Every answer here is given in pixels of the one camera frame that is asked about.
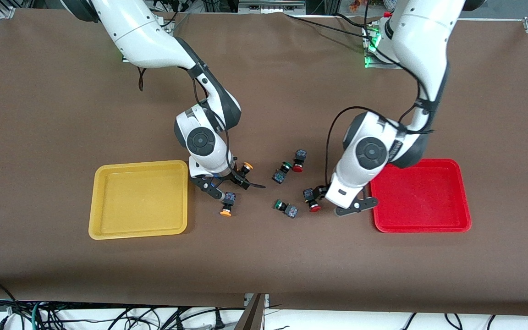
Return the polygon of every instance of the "white robotic arm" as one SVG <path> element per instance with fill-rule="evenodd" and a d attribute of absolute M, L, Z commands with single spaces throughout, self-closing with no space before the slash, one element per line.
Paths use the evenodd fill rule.
<path fill-rule="evenodd" d="M 464 0 L 399 0 L 394 15 L 378 22 L 380 33 L 370 51 L 384 63 L 392 60 L 408 69 L 419 81 L 419 98 L 406 127 L 370 112 L 354 118 L 325 195 L 335 205 L 355 209 L 358 193 L 387 163 L 404 168 L 423 156 L 428 139 L 424 133 L 431 128 L 449 71 L 448 38 L 463 4 Z"/>
<path fill-rule="evenodd" d="M 246 189 L 246 167 L 237 173 L 235 159 L 218 133 L 237 125 L 241 109 L 235 98 L 215 79 L 207 65 L 182 39 L 160 26 L 143 0 L 61 0 L 84 21 L 101 21 L 109 37 L 128 61 L 138 67 L 176 66 L 187 71 L 207 92 L 176 117 L 174 133 L 190 153 L 191 181 L 217 199 L 223 194 L 205 178 L 230 179 Z"/>

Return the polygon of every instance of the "black cable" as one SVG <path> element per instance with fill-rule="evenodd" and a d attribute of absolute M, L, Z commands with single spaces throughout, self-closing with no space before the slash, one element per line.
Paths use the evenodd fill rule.
<path fill-rule="evenodd" d="M 158 328 L 160 328 L 160 326 L 162 326 L 162 321 L 160 321 L 160 317 L 158 313 L 156 313 L 155 308 L 152 309 L 152 313 L 154 313 L 154 315 L 156 316 L 156 319 L 158 320 Z"/>
<path fill-rule="evenodd" d="M 22 330 L 26 330 L 26 324 L 23 322 L 23 315 L 20 313 L 17 313 L 17 315 L 19 315 L 19 322 L 22 323 Z"/>
<path fill-rule="evenodd" d="M 182 326 L 181 316 L 180 314 L 177 315 L 174 320 L 176 321 L 176 330 L 184 330 L 184 327 Z"/>
<path fill-rule="evenodd" d="M 419 88 L 419 81 L 417 81 L 417 99 L 419 99 L 419 96 L 421 95 L 421 89 Z M 405 118 L 406 115 L 408 115 L 413 109 L 415 108 L 415 104 L 413 103 L 413 105 L 411 107 L 409 107 L 409 109 L 407 111 L 405 111 L 399 118 L 398 118 L 398 123 L 399 124 L 402 124 L 402 120 Z"/>
<path fill-rule="evenodd" d="M 411 317 L 409 317 L 409 320 L 407 321 L 407 324 L 401 330 L 408 330 L 409 326 L 411 326 L 411 322 L 413 321 L 413 318 L 415 318 L 416 315 L 417 313 L 412 313 Z"/>
<path fill-rule="evenodd" d="M 203 315 L 205 313 L 211 313 L 211 312 L 214 312 L 215 310 L 216 309 L 208 309 L 207 311 L 202 311 L 202 312 L 198 312 L 198 313 L 189 315 L 188 317 L 185 317 L 185 318 L 181 319 L 180 324 L 182 324 L 184 321 L 186 321 L 189 318 L 197 317 L 197 316 Z M 243 308 L 218 308 L 217 310 L 219 310 L 219 311 L 243 311 Z M 178 325 L 178 322 L 176 324 L 174 324 L 173 326 L 171 326 L 170 328 L 168 328 L 168 330 L 172 330 L 177 325 Z"/>
<path fill-rule="evenodd" d="M 226 324 L 221 319 L 220 310 L 215 307 L 215 328 L 214 330 L 220 330 L 226 327 Z"/>
<path fill-rule="evenodd" d="M 453 326 L 453 328 L 457 330 L 463 330 L 462 321 L 459 319 L 459 316 L 456 313 L 453 313 L 453 316 L 455 316 L 455 319 L 457 320 L 457 325 L 451 322 L 447 313 L 445 313 L 444 316 L 445 320 L 448 321 L 449 325 Z"/>
<path fill-rule="evenodd" d="M 144 313 L 142 313 L 138 318 L 136 318 L 136 321 L 133 322 L 133 324 L 130 325 L 129 328 L 127 328 L 127 330 L 132 330 L 132 328 L 134 327 L 134 325 L 138 324 L 138 321 L 141 320 L 142 317 L 144 317 L 146 314 L 149 314 L 151 313 L 155 308 L 151 308 L 149 309 L 148 311 L 145 311 Z"/>
<path fill-rule="evenodd" d="M 417 75 L 415 75 L 415 73 L 413 73 L 412 71 L 407 69 L 404 65 L 402 65 L 402 64 L 392 60 L 391 58 L 389 58 L 386 54 L 381 52 L 375 44 L 373 44 L 372 38 L 370 37 L 370 35 L 368 33 L 368 28 L 367 28 L 368 27 L 368 4 L 369 4 L 369 1 L 366 2 L 366 6 L 365 6 L 365 9 L 364 9 L 364 26 L 362 27 L 364 29 L 364 32 L 366 33 L 364 38 L 368 39 L 369 43 L 375 48 L 375 50 L 376 50 L 376 52 L 378 54 L 380 54 L 382 57 L 386 58 L 387 60 L 392 62 L 394 65 L 396 65 L 397 67 L 400 67 L 401 69 L 406 71 L 409 75 L 411 75 L 413 78 L 415 78 L 415 80 L 423 87 L 423 91 L 425 92 L 425 95 L 427 96 L 427 99 L 430 99 L 429 98 L 429 93 L 427 92 L 427 88 L 425 88 L 425 84 L 423 83 L 423 81 L 421 81 L 421 79 L 419 79 L 419 77 L 417 77 Z"/>
<path fill-rule="evenodd" d="M 197 104 L 201 104 L 201 102 L 199 102 L 199 97 L 197 96 L 197 84 L 195 83 L 195 79 L 192 80 L 192 88 L 193 88 L 193 91 L 195 92 L 195 100 L 197 101 Z M 250 186 L 252 186 L 254 188 L 260 188 L 260 189 L 266 188 L 266 186 L 263 186 L 262 184 L 252 183 L 252 182 L 248 181 L 246 178 L 243 178 L 243 177 L 239 176 L 237 174 L 237 172 L 235 171 L 235 169 L 233 169 L 233 167 L 231 166 L 231 162 L 229 161 L 229 133 L 228 133 L 226 124 L 224 124 L 224 121 L 221 119 L 221 117 L 218 114 L 215 113 L 215 111 L 213 111 L 213 110 L 210 110 L 210 111 L 217 118 L 217 120 L 220 122 L 221 127 L 223 128 L 223 130 L 225 132 L 225 144 L 226 144 L 226 146 L 225 146 L 225 160 L 227 162 L 228 169 L 231 171 L 231 174 L 233 175 L 233 177 L 236 180 L 241 181 L 241 182 L 245 182 L 245 183 L 249 184 Z"/>
<path fill-rule="evenodd" d="M 0 330 L 4 330 L 4 328 L 6 327 L 6 322 L 7 322 L 8 318 L 9 318 L 9 316 L 6 316 L 6 317 L 4 317 L 4 319 L 2 319 L 0 321 Z"/>
<path fill-rule="evenodd" d="M 150 322 L 150 321 L 147 321 L 147 320 L 144 320 L 144 319 L 138 319 L 137 317 L 128 317 L 128 316 L 121 316 L 121 317 L 118 317 L 118 318 L 115 318 L 115 319 L 55 319 L 55 320 L 42 321 L 42 324 L 46 325 L 46 324 L 80 323 L 80 322 L 84 322 L 84 323 L 115 322 L 115 323 L 117 323 L 118 321 L 120 321 L 122 319 L 130 321 L 131 322 L 130 323 L 131 326 L 134 326 L 136 324 L 136 322 L 141 322 L 141 323 L 146 324 L 146 325 L 156 326 L 157 327 L 157 324 L 154 324 L 153 322 Z"/>
<path fill-rule="evenodd" d="M 172 17 L 166 23 L 164 23 L 164 25 L 160 25 L 160 27 L 166 27 L 168 24 L 172 23 L 172 21 L 176 19 L 176 15 L 178 15 L 178 12 L 174 12 L 174 15 L 172 15 Z"/>
<path fill-rule="evenodd" d="M 7 290 L 7 288 L 5 286 L 3 286 L 2 284 L 0 284 L 0 289 L 2 289 L 6 295 L 8 295 L 8 297 L 10 299 L 12 299 L 13 301 L 13 304 L 15 305 L 15 307 L 17 307 L 17 311 L 20 313 L 22 311 L 22 309 L 19 307 L 19 304 L 17 303 L 17 299 L 11 294 L 11 292 L 9 292 L 9 290 Z"/>
<path fill-rule="evenodd" d="M 492 324 L 492 321 L 494 321 L 494 318 L 496 315 L 492 315 L 490 319 L 488 320 L 488 324 L 486 325 L 486 330 L 490 330 L 490 325 Z"/>
<path fill-rule="evenodd" d="M 342 30 L 342 29 L 338 29 L 336 27 L 329 27 L 329 25 L 323 25 L 323 24 L 316 23 L 316 22 L 313 22 L 313 21 L 308 21 L 306 19 L 302 19 L 301 17 L 295 17 L 295 16 L 291 16 L 291 15 L 287 15 L 287 16 L 290 17 L 290 18 L 296 19 L 297 21 L 303 21 L 303 22 L 306 22 L 306 23 L 309 23 L 309 24 L 317 25 L 318 27 L 323 27 L 323 28 L 330 29 L 330 30 L 333 30 L 333 31 L 339 31 L 339 32 L 346 33 L 348 35 L 359 36 L 360 38 L 364 38 L 363 35 L 360 35 L 358 33 L 345 31 L 345 30 Z"/>
<path fill-rule="evenodd" d="M 140 73 L 140 79 L 138 79 L 138 88 L 140 90 L 140 92 L 143 92 L 144 91 L 144 73 L 146 72 L 146 69 L 141 69 L 140 67 L 138 67 L 138 72 Z"/>
<path fill-rule="evenodd" d="M 394 125 L 390 120 L 388 120 L 386 117 L 384 117 L 383 115 L 381 115 L 381 113 L 369 108 L 369 107 L 364 107 L 364 106 L 350 106 L 350 107 L 346 107 L 345 109 L 343 109 L 342 111 L 340 111 L 336 116 L 335 118 L 333 119 L 333 121 L 331 122 L 331 126 L 329 126 L 329 132 L 327 132 L 327 141 L 325 142 L 325 185 L 328 186 L 329 185 L 329 179 L 327 178 L 327 167 L 328 167 L 328 163 L 329 163 L 329 140 L 331 138 L 331 130 L 333 130 L 333 126 L 335 125 L 337 119 L 343 115 L 343 113 L 345 113 L 346 111 L 350 111 L 352 109 L 358 109 L 358 110 L 366 110 L 368 112 L 371 112 L 375 115 L 377 115 L 382 121 L 384 121 L 385 123 L 387 123 L 388 125 L 394 127 L 394 129 L 396 130 L 402 130 L 403 132 L 405 132 L 406 134 L 430 134 L 430 133 L 433 133 L 433 130 L 427 130 L 427 131 L 415 131 L 415 130 L 409 130 L 407 129 L 404 125 L 400 125 L 400 126 L 397 126 L 397 125 Z"/>
<path fill-rule="evenodd" d="M 342 17 L 344 18 L 348 23 L 350 23 L 351 25 L 354 25 L 355 27 L 361 27 L 364 29 L 365 31 L 365 35 L 359 35 L 357 33 L 352 33 L 352 32 L 349 32 L 349 31 L 344 31 L 344 30 L 341 30 L 341 29 L 337 29 L 335 27 L 329 27 L 327 25 L 323 25 L 323 24 L 320 24 L 320 23 L 315 23 L 313 21 L 308 21 L 306 19 L 302 19 L 302 18 L 299 18 L 299 17 L 293 17 L 293 16 L 290 16 L 290 15 L 287 15 L 291 18 L 294 18 L 294 19 L 297 19 L 299 21 L 303 21 L 303 22 L 306 22 L 306 23 L 310 23 L 310 24 L 313 24 L 313 25 L 317 25 L 319 27 L 324 27 L 324 28 L 327 28 L 327 29 L 331 29 L 331 30 L 335 30 L 335 31 L 339 31 L 339 32 L 343 32 L 343 33 L 347 33 L 349 35 L 354 35 L 354 36 L 359 36 L 363 39 L 367 39 L 369 40 L 369 43 L 371 44 L 371 46 L 373 46 L 375 49 L 376 49 L 376 52 L 378 54 L 380 54 L 382 57 L 386 58 L 388 61 L 390 61 L 391 63 L 393 63 L 394 65 L 396 65 L 397 67 L 400 67 L 401 69 L 403 69 L 404 71 L 406 71 L 406 73 L 408 73 L 409 75 L 411 75 L 415 81 L 417 81 L 417 99 L 419 98 L 419 96 L 421 96 L 421 90 L 419 88 L 419 86 L 423 87 L 423 91 L 425 92 L 425 95 L 427 96 L 427 98 L 429 99 L 429 93 L 427 92 L 427 88 L 425 87 L 425 84 L 423 84 L 423 81 L 421 81 L 421 79 L 419 79 L 419 77 L 417 77 L 417 75 L 415 75 L 415 73 L 413 73 L 412 71 L 410 71 L 409 69 L 407 69 L 405 66 L 403 66 L 402 64 L 394 61 L 393 59 L 391 59 L 390 57 L 388 57 L 388 55 L 384 54 L 383 52 L 381 52 L 375 44 L 373 44 L 372 42 L 372 38 L 369 37 L 369 33 L 368 33 L 368 30 L 367 30 L 367 21 L 368 21 L 368 4 L 369 4 L 369 1 L 366 2 L 366 6 L 365 6 L 365 10 L 364 10 L 364 24 L 358 24 L 358 23 L 355 23 L 354 21 L 350 20 L 348 17 L 340 14 L 340 13 L 336 13 L 334 14 L 335 16 L 338 16 L 338 17 Z M 402 121 L 402 119 L 404 119 L 404 117 L 406 115 L 408 115 L 408 113 L 410 113 L 413 109 L 415 108 L 415 104 L 413 103 L 413 105 L 403 113 L 403 115 L 400 117 L 399 119 L 399 122 Z"/>
<path fill-rule="evenodd" d="M 355 27 L 359 27 L 359 28 L 363 28 L 364 27 L 364 24 L 356 23 L 356 22 L 350 20 L 349 17 L 347 17 L 346 15 L 343 15 L 341 13 L 336 12 L 335 14 L 333 14 L 333 16 L 341 17 L 341 18 L 345 19 L 351 25 L 354 25 Z"/>
<path fill-rule="evenodd" d="M 164 322 L 164 324 L 159 328 L 159 330 L 165 330 L 166 327 L 172 323 L 177 316 L 180 316 L 182 313 L 188 311 L 189 309 L 191 309 L 190 307 L 179 307 L 174 313 L 172 313 L 172 315 L 170 315 L 170 317 L 166 320 L 166 322 Z"/>
<path fill-rule="evenodd" d="M 113 320 L 113 322 L 111 322 L 111 324 L 109 324 L 109 328 L 107 328 L 107 330 L 111 330 L 111 328 L 113 328 L 117 321 L 123 318 L 123 316 L 126 315 L 130 310 L 132 310 L 132 308 L 126 308 L 125 311 L 123 311 L 115 320 Z"/>
<path fill-rule="evenodd" d="M 48 316 L 46 319 L 46 321 L 52 320 L 52 324 L 56 326 L 57 330 L 66 330 L 65 327 L 62 326 L 62 323 L 60 323 L 61 319 L 56 315 L 56 309 L 54 306 L 51 306 L 50 309 L 48 309 Z"/>

